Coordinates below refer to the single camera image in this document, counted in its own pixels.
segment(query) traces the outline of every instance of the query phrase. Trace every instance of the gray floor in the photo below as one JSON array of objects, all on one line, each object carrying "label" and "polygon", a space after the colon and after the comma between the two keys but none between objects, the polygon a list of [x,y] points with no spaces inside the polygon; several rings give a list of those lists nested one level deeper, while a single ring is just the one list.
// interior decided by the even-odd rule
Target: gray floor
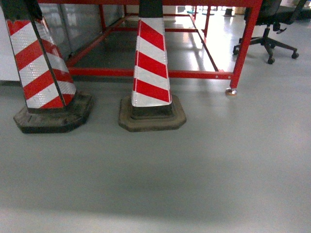
[{"label": "gray floor", "polygon": [[[243,27],[242,16],[211,18],[224,70]],[[262,46],[250,47],[236,97],[224,94],[227,81],[171,79],[187,115],[176,131],[127,132],[118,112],[132,81],[82,77],[77,88],[96,99],[87,124],[25,135],[13,121],[22,90],[0,83],[0,232],[309,233],[310,35],[310,22],[272,33],[300,53],[293,60],[276,48],[273,65]],[[168,33],[167,44],[171,69],[209,70],[195,35]],[[128,67],[134,49],[135,35],[111,37],[78,65]]]}]

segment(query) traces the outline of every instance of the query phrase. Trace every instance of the white stripe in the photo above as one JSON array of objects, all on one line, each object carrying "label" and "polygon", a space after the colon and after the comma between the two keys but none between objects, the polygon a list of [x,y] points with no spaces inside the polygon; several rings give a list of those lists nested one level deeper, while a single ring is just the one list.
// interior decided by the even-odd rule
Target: white stripe
[{"label": "white stripe", "polygon": [[73,83],[57,81],[60,92],[62,94],[74,95],[76,93],[76,87]]},{"label": "white stripe", "polygon": [[50,30],[46,28],[43,24],[36,22],[35,25],[37,26],[39,35],[41,39],[49,41],[51,44],[55,45]]},{"label": "white stripe", "polygon": [[27,107],[28,108],[41,108],[43,105],[47,104],[54,98],[58,97],[58,92],[56,89],[55,84],[51,84],[39,93],[35,94],[28,100],[27,102]]},{"label": "white stripe", "polygon": [[164,90],[170,90],[170,80],[149,72],[141,67],[135,66],[135,77],[145,83],[160,87]]},{"label": "white stripe", "polygon": [[15,55],[30,46],[37,40],[32,24],[29,22],[26,26],[21,28],[18,32],[11,36],[12,46]]},{"label": "white stripe", "polygon": [[164,35],[164,20],[163,18],[140,18],[145,24],[148,24],[161,35]]},{"label": "white stripe", "polygon": [[51,53],[47,53],[47,55],[48,55],[50,64],[51,64],[53,69],[58,69],[58,70],[61,70],[63,72],[69,73],[68,68],[67,68],[63,58],[55,56],[55,55],[53,55]]},{"label": "white stripe", "polygon": [[134,107],[155,107],[155,106],[164,106],[171,104],[171,102],[165,102],[162,100],[158,100],[136,91],[132,92],[132,105]]},{"label": "white stripe", "polygon": [[141,38],[140,36],[137,37],[137,48],[139,52],[147,55],[155,59],[156,61],[167,65],[167,54],[166,51],[159,49],[157,46],[149,43],[145,39]]},{"label": "white stripe", "polygon": [[25,87],[27,84],[31,83],[33,80],[35,80],[48,70],[49,68],[45,61],[45,58],[43,55],[41,55],[33,62],[25,66],[22,70],[20,70],[19,74],[22,86]]}]

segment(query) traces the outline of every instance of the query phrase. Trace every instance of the red metal table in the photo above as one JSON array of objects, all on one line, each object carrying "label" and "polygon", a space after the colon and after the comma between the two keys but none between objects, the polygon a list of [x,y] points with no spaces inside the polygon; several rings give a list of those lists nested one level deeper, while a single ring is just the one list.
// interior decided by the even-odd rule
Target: red metal table
[{"label": "red metal table", "polygon": [[[139,5],[139,0],[38,0],[39,3],[57,3],[57,4],[96,4],[102,5]],[[163,0],[163,5],[201,5],[208,6],[207,18],[204,29],[198,29],[195,25],[195,17],[192,15],[174,15],[166,14],[164,16],[183,16],[190,17],[193,22],[194,29],[165,29],[166,32],[196,32],[199,34],[203,46],[212,62],[215,71],[198,71],[198,70],[169,70],[170,78],[195,78],[195,79],[218,79],[230,80],[230,89],[227,94],[236,94],[234,88],[237,88],[242,67],[245,61],[247,49],[252,37],[253,29],[259,14],[262,0]],[[250,16],[246,21],[240,51],[233,69],[233,72],[220,71],[214,63],[211,54],[207,48],[207,27],[210,15],[211,6],[235,6],[235,7],[249,7],[251,8]],[[97,38],[90,46],[74,55],[67,60],[66,64],[71,75],[92,75],[92,76],[133,76],[134,69],[124,68],[93,68],[93,67],[74,67],[74,65],[85,55],[87,55],[93,48],[95,48],[101,41],[103,41],[110,33],[115,31],[134,31],[135,28],[120,27],[127,17],[133,14],[126,13],[125,16],[112,26],[106,27],[104,22],[104,13],[100,7],[100,14],[102,18],[103,34]]]}]

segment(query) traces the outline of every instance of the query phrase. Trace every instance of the black cone base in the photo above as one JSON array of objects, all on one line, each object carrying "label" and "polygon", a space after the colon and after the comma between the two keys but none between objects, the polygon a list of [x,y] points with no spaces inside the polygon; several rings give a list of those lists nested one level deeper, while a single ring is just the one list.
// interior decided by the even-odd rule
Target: black cone base
[{"label": "black cone base", "polygon": [[121,100],[119,125],[130,132],[176,130],[186,123],[186,116],[177,96],[172,95],[172,117],[133,119],[131,96]]},{"label": "black cone base", "polygon": [[33,114],[25,106],[14,121],[23,133],[66,133],[86,122],[92,106],[91,95],[77,92],[64,112]]}]

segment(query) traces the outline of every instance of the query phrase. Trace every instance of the traffic cone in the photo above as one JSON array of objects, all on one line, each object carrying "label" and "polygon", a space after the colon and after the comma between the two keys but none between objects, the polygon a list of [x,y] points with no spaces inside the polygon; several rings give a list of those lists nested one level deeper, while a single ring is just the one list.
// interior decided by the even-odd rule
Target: traffic cone
[{"label": "traffic cone", "polygon": [[121,100],[119,125],[131,132],[178,129],[186,117],[171,95],[162,0],[139,3],[132,96]]},{"label": "traffic cone", "polygon": [[63,133],[86,122],[92,96],[78,92],[36,0],[2,1],[26,106],[23,133]]}]

